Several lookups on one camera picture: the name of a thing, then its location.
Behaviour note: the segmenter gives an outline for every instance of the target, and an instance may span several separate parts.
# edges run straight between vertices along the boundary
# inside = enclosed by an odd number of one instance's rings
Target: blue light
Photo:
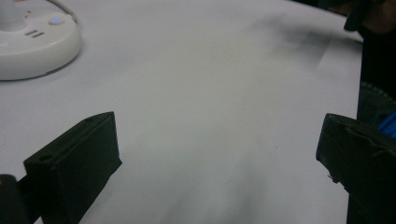
[[[58,22],[61,22],[61,19],[60,18],[53,18],[52,22],[53,23],[58,23]]]

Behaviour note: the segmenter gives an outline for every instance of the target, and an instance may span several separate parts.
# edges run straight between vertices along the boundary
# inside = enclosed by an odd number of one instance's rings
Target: button
[[[62,20],[59,17],[55,17],[49,20],[49,25],[61,25],[64,23],[64,20]]]

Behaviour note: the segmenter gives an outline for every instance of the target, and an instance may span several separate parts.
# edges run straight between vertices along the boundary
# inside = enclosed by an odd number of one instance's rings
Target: white surface
[[[121,168],[81,223],[346,223],[315,159],[326,113],[355,117],[345,20],[279,0],[69,0],[83,51],[0,83],[0,171],[115,111]]]
[[[0,80],[43,76],[76,58],[82,40],[71,16],[41,8],[19,10],[25,27],[0,30]],[[54,18],[62,23],[54,24]]]

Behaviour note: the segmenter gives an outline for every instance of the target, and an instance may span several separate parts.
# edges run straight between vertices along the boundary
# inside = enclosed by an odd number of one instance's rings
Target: white round base
[[[71,16],[40,8],[21,8],[27,26],[0,31],[0,80],[39,77],[72,61],[82,45]]]

